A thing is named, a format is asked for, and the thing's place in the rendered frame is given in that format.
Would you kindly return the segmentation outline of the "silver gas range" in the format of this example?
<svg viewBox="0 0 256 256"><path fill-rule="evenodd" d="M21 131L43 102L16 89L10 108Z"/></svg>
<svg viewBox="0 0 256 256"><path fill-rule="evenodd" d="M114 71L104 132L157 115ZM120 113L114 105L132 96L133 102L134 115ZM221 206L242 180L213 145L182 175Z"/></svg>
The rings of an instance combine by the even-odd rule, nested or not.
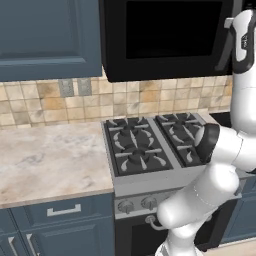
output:
<svg viewBox="0 0 256 256"><path fill-rule="evenodd" d="M205 122L199 115L178 113L155 117L107 120L103 135L114 182L115 221L141 215L154 215L155 224L161 202L194 181L205 169L195 149L195 136ZM246 171L236 171L239 187L229 200L240 197L241 180ZM152 196L153 210L141 206ZM134 204L129 214L118 209L124 200Z"/></svg>

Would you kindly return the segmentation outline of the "silver range knob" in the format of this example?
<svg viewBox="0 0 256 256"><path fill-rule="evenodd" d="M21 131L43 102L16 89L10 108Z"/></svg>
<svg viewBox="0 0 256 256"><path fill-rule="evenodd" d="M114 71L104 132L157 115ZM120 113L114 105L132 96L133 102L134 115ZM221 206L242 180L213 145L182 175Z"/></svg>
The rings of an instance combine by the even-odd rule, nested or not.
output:
<svg viewBox="0 0 256 256"><path fill-rule="evenodd" d="M134 204L131 201L124 200L118 204L118 209L126 214L134 210Z"/></svg>
<svg viewBox="0 0 256 256"><path fill-rule="evenodd" d="M157 206L157 200L152 197L146 197L141 201L141 206L145 209L153 210Z"/></svg>

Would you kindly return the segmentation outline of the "blue wall cupboard door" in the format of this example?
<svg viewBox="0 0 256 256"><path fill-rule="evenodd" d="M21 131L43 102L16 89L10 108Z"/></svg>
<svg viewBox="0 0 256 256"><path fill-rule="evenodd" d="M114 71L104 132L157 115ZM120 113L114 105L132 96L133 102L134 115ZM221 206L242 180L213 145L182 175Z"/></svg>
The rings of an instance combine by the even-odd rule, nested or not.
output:
<svg viewBox="0 0 256 256"><path fill-rule="evenodd" d="M101 74L98 0L0 0L0 82Z"/></svg>

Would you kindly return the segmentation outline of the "grey wall socket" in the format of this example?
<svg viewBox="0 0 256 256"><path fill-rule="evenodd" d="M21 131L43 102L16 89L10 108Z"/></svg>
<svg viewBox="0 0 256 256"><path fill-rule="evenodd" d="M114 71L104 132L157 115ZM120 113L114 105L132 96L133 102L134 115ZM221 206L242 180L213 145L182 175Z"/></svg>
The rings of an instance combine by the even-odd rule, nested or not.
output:
<svg viewBox="0 0 256 256"><path fill-rule="evenodd" d="M78 93L80 96L91 96L92 87L90 78L78 78Z"/></svg>

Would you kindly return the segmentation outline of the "blue drawer front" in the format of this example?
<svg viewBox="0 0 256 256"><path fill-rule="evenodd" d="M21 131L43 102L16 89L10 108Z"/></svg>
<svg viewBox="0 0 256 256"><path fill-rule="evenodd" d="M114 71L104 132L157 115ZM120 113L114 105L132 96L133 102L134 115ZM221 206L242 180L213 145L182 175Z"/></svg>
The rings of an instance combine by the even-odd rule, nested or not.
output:
<svg viewBox="0 0 256 256"><path fill-rule="evenodd" d="M16 231L13 219L7 209L0 209L0 234Z"/></svg>
<svg viewBox="0 0 256 256"><path fill-rule="evenodd" d="M73 208L76 204L81 205L81 211L78 213L53 217L47 216L47 210L49 208L54 208L55 210L64 210ZM101 194L26 205L12 208L11 212L20 230L34 228L36 226L50 225L52 223L106 217L111 216L113 212L113 195Z"/></svg>

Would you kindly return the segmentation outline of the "black oven door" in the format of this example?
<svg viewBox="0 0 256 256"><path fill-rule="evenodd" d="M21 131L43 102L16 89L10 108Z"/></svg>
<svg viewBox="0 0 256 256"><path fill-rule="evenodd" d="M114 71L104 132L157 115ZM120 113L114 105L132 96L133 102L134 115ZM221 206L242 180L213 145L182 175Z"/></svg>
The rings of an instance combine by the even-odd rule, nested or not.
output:
<svg viewBox="0 0 256 256"><path fill-rule="evenodd" d="M200 251L219 246L236 204L237 199L227 201L201 226L195 237ZM145 219L141 215L115 221L115 256L154 256L168 231L154 230Z"/></svg>

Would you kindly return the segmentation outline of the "blue base cupboard door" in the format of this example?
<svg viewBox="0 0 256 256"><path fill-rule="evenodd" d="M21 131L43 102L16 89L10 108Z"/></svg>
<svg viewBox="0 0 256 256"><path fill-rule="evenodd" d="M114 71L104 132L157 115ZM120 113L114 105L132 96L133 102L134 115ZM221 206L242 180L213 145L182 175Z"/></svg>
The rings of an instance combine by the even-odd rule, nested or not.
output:
<svg viewBox="0 0 256 256"><path fill-rule="evenodd" d="M256 196L245 196L238 201L221 242L253 237L256 237Z"/></svg>
<svg viewBox="0 0 256 256"><path fill-rule="evenodd" d="M112 217L22 231L33 256L26 238L29 233L38 256L115 256Z"/></svg>
<svg viewBox="0 0 256 256"><path fill-rule="evenodd" d="M0 256L14 256L10 245L8 243L8 237L14 235L0 235ZM22 256L22 252L19 250L17 239L14 239L14 246L19 256Z"/></svg>

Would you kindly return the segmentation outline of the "black box-shaped object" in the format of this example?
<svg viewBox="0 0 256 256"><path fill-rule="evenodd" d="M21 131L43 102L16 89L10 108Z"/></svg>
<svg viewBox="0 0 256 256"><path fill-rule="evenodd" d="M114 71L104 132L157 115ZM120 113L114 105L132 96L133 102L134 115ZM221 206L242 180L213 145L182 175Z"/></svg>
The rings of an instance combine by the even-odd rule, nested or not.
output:
<svg viewBox="0 0 256 256"><path fill-rule="evenodd" d="M229 112L211 113L210 116L221 126L231 128L231 119Z"/></svg>

